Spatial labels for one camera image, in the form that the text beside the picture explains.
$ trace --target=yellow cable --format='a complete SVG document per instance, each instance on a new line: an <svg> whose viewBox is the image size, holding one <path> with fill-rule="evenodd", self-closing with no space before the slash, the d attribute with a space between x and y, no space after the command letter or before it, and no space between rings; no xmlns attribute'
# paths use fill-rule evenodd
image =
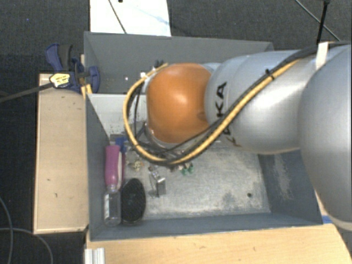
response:
<svg viewBox="0 0 352 264"><path fill-rule="evenodd" d="M298 62L299 59L283 66L282 68L278 69L275 71L272 75L268 76L265 78L262 82L260 82L257 86L255 86L246 96L243 97L239 101L239 103L232 109L232 111L224 118L223 122L217 127L217 129L193 152L189 153L188 155L184 156L183 158L180 158L177 161L172 162L171 164L180 164L183 163L197 155L199 155L202 151L204 151L207 147L212 144L215 139L221 135L221 133L225 130L225 128L231 123L231 121L237 116L237 114L245 107L245 105L252 99L254 98L261 90L263 90L270 82L273 81L273 78L279 77L281 74L283 74L286 70L288 70L290 67L292 67L294 64ZM140 151L145 157L152 161L156 162L163 162L166 159L164 158L159 158L156 157L150 153L148 153L146 150L144 150L139 144L136 138L134 138L134 135L132 133L132 130L128 124L128 115L127 115L127 103L129 101L129 98L131 98L132 93L135 91L135 89L143 83L150 75L154 74L156 71L151 71L149 72L145 77L140 79L138 82L136 82L128 91L125 101L124 101L124 108L123 108L123 118L124 118L124 123L125 123L125 128L126 132L129 135L129 138L132 142L132 144L135 146L135 148Z"/></svg>
<svg viewBox="0 0 352 264"><path fill-rule="evenodd" d="M137 87L139 85L141 85L148 77L150 77L151 75L153 75L154 73L162 70L163 68L167 67L167 63L163 64L162 66L158 67L157 69L151 70L150 72L148 72L145 76L143 76L140 80L138 80L131 88L130 90L127 92L125 101L123 103L123 120L124 120L124 124L125 124L125 128L126 128L126 132L128 134L128 137L131 140L131 143L134 145L134 147L140 151L145 157L154 160L154 161L163 161L164 159L156 157L151 155L150 153L148 153L146 150L144 150L144 148L142 148L139 144L137 139L134 137L133 132L130 128L130 125L128 123L128 114L127 114L127 105L128 105L128 101L131 98L132 93L137 89Z"/></svg>

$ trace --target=gray bin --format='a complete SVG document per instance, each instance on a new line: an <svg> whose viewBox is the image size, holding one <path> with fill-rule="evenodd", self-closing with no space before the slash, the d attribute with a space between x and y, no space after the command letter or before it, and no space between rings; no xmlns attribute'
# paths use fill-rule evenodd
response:
<svg viewBox="0 0 352 264"><path fill-rule="evenodd" d="M85 33L85 65L97 65L102 77L100 94L86 100L91 241L322 224L299 151L258 156L220 140L194 160L192 175L159 168L167 179L167 194L147 194L139 224L110 228L103 222L105 146L112 134L123 131L123 93L139 73L149 70L155 59L223 62L270 49L268 42ZM142 98L140 120L145 118L143 103ZM151 190L147 170L127 169L126 178L132 177L142 181L146 192Z"/></svg>

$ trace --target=clear bottle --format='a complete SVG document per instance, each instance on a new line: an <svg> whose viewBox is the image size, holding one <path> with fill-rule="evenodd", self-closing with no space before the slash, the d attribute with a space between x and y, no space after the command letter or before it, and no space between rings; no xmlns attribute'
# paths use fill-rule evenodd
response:
<svg viewBox="0 0 352 264"><path fill-rule="evenodd" d="M115 227L121 223L121 196L116 185L107 186L104 194L104 223Z"/></svg>
<svg viewBox="0 0 352 264"><path fill-rule="evenodd" d="M103 215L106 226L114 227L121 222L120 186L123 179L123 155L120 146L111 145L105 148L105 184L103 198Z"/></svg>

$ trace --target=white sheet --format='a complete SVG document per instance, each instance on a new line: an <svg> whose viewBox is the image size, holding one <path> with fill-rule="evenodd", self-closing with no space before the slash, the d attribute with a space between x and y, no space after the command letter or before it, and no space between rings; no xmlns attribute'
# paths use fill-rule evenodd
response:
<svg viewBox="0 0 352 264"><path fill-rule="evenodd" d="M171 36L166 0L111 0L128 34ZM90 0L92 32L123 33L108 0Z"/></svg>

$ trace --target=white bracket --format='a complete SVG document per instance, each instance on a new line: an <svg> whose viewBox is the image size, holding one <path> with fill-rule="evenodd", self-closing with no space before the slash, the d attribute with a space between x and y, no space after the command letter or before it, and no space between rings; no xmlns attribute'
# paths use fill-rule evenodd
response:
<svg viewBox="0 0 352 264"><path fill-rule="evenodd" d="M105 249L85 249L84 264L105 264Z"/></svg>
<svg viewBox="0 0 352 264"><path fill-rule="evenodd" d="M326 57L329 50L329 42L318 44L317 57L315 59L316 70L319 70L326 63Z"/></svg>

